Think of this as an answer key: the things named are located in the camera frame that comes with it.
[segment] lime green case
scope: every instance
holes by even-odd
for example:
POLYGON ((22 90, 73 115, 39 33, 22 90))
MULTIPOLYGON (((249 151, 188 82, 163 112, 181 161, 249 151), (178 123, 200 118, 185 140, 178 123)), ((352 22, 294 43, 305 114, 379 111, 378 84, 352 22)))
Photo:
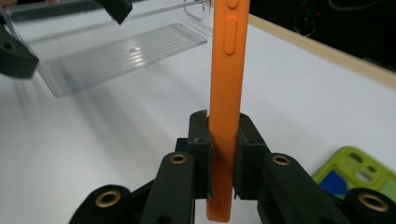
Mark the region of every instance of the lime green case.
POLYGON ((396 174, 356 147, 341 147, 313 175, 319 186, 344 198, 348 190, 367 188, 396 202, 396 174))

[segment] white table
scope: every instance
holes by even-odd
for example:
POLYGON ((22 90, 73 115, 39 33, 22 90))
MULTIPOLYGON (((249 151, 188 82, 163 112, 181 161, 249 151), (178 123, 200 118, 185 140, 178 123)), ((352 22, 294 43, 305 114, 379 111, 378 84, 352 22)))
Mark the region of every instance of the white table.
MULTIPOLYGON (((210 56, 209 43, 64 98, 38 75, 0 76, 0 223, 67 223, 93 190, 153 179, 208 109, 210 56)), ((241 111, 309 174, 346 145, 396 169, 396 90, 253 26, 241 111)), ((256 203, 233 203, 231 223, 259 222, 256 203)))

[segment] transparent container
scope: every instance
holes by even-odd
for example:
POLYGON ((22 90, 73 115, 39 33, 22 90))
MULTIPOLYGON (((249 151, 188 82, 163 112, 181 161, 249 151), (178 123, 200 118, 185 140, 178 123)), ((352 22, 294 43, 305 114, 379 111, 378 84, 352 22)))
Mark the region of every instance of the transparent container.
POLYGON ((133 7, 122 25, 92 0, 9 7, 5 19, 62 96, 207 42, 208 0, 134 0, 133 7))

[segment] black mechanical part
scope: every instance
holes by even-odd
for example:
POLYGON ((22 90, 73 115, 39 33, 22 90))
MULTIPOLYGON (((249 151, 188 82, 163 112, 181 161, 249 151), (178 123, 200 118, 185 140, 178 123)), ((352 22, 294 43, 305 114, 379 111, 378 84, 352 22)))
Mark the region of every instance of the black mechanical part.
POLYGON ((194 157, 174 152, 163 157, 141 224, 194 222, 194 157))
POLYGON ((207 122, 206 110, 190 115, 187 152, 195 158, 195 199, 211 197, 210 166, 213 141, 207 122))
POLYGON ((30 78, 37 64, 37 57, 0 27, 0 73, 9 77, 30 78))
POLYGON ((70 220, 70 224, 138 224, 153 181, 130 192, 107 185, 92 192, 70 220))
POLYGON ((118 23, 122 24, 132 11, 132 0, 95 0, 118 23))
POLYGON ((263 223, 351 223, 290 156, 267 154, 262 166, 262 180, 258 209, 263 223))
POLYGON ((350 190, 346 194, 342 208, 354 223, 396 223, 396 203, 371 189, 350 190))
POLYGON ((238 145, 233 171, 234 197, 242 200, 258 200, 260 195, 263 158, 271 153, 250 117, 240 115, 238 145))

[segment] green plastic object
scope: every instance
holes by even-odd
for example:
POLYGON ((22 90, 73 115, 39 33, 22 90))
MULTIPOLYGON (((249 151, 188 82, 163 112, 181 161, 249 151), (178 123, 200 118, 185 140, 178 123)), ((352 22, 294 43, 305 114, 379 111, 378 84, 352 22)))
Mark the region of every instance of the green plastic object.
POLYGON ((356 147, 341 147, 320 167, 313 179, 339 198, 350 189, 378 191, 396 202, 396 174, 356 147))

